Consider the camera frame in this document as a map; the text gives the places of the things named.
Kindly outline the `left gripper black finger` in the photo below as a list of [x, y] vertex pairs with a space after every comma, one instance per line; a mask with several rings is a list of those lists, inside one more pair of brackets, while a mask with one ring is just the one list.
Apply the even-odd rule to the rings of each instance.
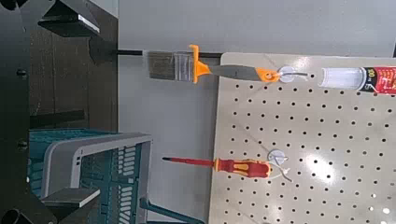
[[88, 0], [55, 0], [38, 25], [62, 37], [100, 34], [100, 26], [88, 8]]
[[99, 189], [65, 188], [41, 202], [57, 218], [57, 224], [90, 224], [97, 217]]

